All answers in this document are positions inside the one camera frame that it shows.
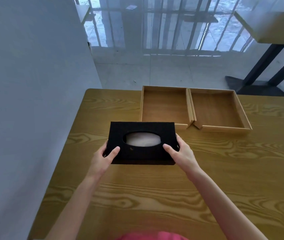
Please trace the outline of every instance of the oval opening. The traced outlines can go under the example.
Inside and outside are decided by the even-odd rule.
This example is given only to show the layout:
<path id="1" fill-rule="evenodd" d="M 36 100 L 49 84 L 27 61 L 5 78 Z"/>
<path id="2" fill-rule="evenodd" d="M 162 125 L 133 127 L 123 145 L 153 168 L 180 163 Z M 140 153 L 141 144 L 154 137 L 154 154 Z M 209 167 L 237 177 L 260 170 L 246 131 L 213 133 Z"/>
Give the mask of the oval opening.
<path id="1" fill-rule="evenodd" d="M 134 146 L 154 146 L 161 143 L 160 136 L 150 132 L 132 132 L 124 135 L 123 141 Z"/>

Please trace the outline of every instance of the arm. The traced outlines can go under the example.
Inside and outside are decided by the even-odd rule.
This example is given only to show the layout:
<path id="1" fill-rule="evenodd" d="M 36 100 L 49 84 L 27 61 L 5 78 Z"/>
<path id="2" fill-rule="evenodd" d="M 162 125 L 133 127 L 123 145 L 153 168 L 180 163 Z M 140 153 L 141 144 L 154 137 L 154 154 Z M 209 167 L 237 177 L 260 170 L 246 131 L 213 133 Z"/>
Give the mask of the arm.
<path id="1" fill-rule="evenodd" d="M 102 154 L 106 147 L 107 142 L 94 153 L 86 177 L 75 190 L 70 201 L 64 207 L 45 240 L 76 239 L 85 212 L 89 206 L 91 196 L 98 185 L 101 176 L 105 173 L 112 160 L 120 151 L 120 147 L 116 147 L 107 157 L 103 157 Z"/>
<path id="2" fill-rule="evenodd" d="M 267 240 L 263 233 L 200 168 L 189 145 L 178 135 L 176 138 L 180 145 L 178 152 L 169 145 L 164 144 L 163 147 L 195 185 L 226 238 L 229 240 Z"/>

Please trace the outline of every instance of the person's left hand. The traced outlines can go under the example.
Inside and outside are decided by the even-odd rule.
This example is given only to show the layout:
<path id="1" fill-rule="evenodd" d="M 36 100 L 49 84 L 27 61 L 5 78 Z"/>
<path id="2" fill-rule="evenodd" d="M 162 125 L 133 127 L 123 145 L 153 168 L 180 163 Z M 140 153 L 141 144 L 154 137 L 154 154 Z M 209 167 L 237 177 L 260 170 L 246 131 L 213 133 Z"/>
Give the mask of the person's left hand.
<path id="1" fill-rule="evenodd" d="M 120 147 L 118 146 L 114 148 L 108 156 L 103 157 L 103 153 L 107 147 L 107 142 L 108 141 L 106 141 L 103 146 L 101 146 L 100 149 L 93 154 L 91 166 L 86 175 L 87 177 L 92 177 L 95 180 L 99 180 L 106 172 L 113 159 L 119 153 Z"/>

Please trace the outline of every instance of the pink clothing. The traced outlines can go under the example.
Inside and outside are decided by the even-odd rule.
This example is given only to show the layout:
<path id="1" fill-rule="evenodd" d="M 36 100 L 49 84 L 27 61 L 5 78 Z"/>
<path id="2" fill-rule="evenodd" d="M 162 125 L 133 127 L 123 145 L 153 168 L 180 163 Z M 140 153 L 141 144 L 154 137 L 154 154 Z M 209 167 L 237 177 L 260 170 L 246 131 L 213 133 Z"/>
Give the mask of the pink clothing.
<path id="1" fill-rule="evenodd" d="M 153 234 L 128 233 L 117 240 L 188 240 L 179 234 L 170 232 L 158 232 Z"/>

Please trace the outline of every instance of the wooden tray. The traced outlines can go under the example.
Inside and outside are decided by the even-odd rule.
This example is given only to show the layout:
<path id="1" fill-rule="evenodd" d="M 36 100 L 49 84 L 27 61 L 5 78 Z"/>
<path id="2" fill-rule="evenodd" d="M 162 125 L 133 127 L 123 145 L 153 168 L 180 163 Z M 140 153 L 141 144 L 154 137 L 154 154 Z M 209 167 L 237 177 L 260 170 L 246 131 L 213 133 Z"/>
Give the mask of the wooden tray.
<path id="1" fill-rule="evenodd" d="M 249 133 L 252 127 L 233 90 L 190 88 L 193 124 L 202 132 Z"/>
<path id="2" fill-rule="evenodd" d="M 143 86 L 140 121 L 174 122 L 175 129 L 186 129 L 193 123 L 188 88 Z"/>

